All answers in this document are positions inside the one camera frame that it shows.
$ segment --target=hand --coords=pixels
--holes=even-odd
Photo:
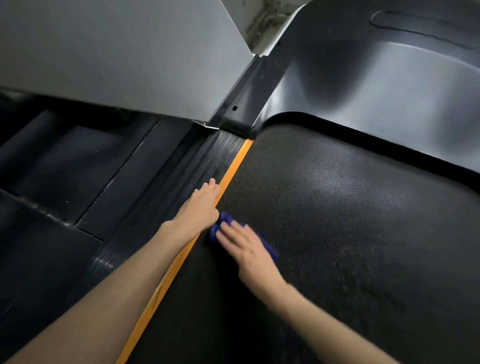
[[[233,221],[222,222],[216,237],[239,265],[239,278],[269,309],[275,310],[278,299],[288,286],[270,254],[255,232]]]
[[[178,241],[180,248],[183,248],[197,234],[218,220],[219,212],[215,208],[215,200],[219,194],[220,187],[210,178],[209,183],[205,182],[200,190],[192,193],[173,220],[162,224],[157,234],[169,233],[169,239]]]

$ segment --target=gray metal panel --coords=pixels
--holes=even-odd
[[[220,0],[4,0],[0,86],[208,121],[253,55]]]

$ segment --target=blue cloth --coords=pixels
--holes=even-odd
[[[210,241],[213,242],[213,243],[216,243],[216,244],[220,244],[218,242],[218,239],[216,238],[216,232],[218,231],[218,229],[220,229],[220,224],[222,222],[226,222],[228,225],[230,225],[232,223],[232,221],[233,221],[232,216],[230,216],[226,212],[222,212],[220,214],[220,218],[218,219],[218,222],[214,226],[212,226],[212,229],[210,230]],[[277,261],[280,258],[280,254],[278,254],[278,252],[271,245],[269,245],[265,241],[265,239],[263,239],[261,236],[258,236],[258,237],[260,238],[260,241],[262,242],[266,251],[268,251],[268,253],[272,257],[272,259],[274,261]]]

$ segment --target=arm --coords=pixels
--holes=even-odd
[[[217,238],[239,265],[240,280],[288,323],[326,364],[397,363],[287,284],[253,230],[221,224]]]
[[[214,179],[195,190],[143,248],[8,363],[115,363],[173,259],[218,219],[219,192]]]

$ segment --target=orange strip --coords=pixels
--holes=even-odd
[[[232,164],[230,164],[230,167],[228,168],[227,172],[222,178],[222,181],[220,182],[220,194],[216,198],[215,206],[218,204],[220,198],[223,195],[223,192],[225,192],[225,190],[227,189],[228,184],[230,183],[233,176],[235,175],[235,172],[237,171],[238,167],[243,161],[243,158],[245,158],[245,155],[250,149],[250,146],[252,145],[252,143],[253,143],[253,140],[248,140],[248,139],[245,140],[240,150],[238,151],[237,155],[233,159]],[[127,362],[127,359],[132,353],[133,348],[135,347],[141,335],[143,334],[145,328],[148,325],[148,322],[152,318],[153,314],[155,313],[155,310],[157,309],[158,305],[160,304],[163,297],[165,296],[165,293],[170,287],[170,284],[172,284],[175,276],[180,270],[180,267],[182,266],[183,262],[187,258],[188,253],[190,252],[190,250],[192,250],[193,244],[195,244],[195,241],[197,240],[199,235],[200,234],[195,236],[195,238],[191,242],[189,242],[173,260],[173,263],[168,268],[167,272],[163,276],[163,279],[161,280],[160,284],[155,289],[154,294],[150,298],[148,305],[145,307],[144,311],[142,312],[142,315],[138,319],[137,324],[135,325],[132,333],[130,334],[130,337],[128,338],[127,343],[123,347],[123,350],[120,353],[120,356],[117,359],[116,364],[125,364]]]

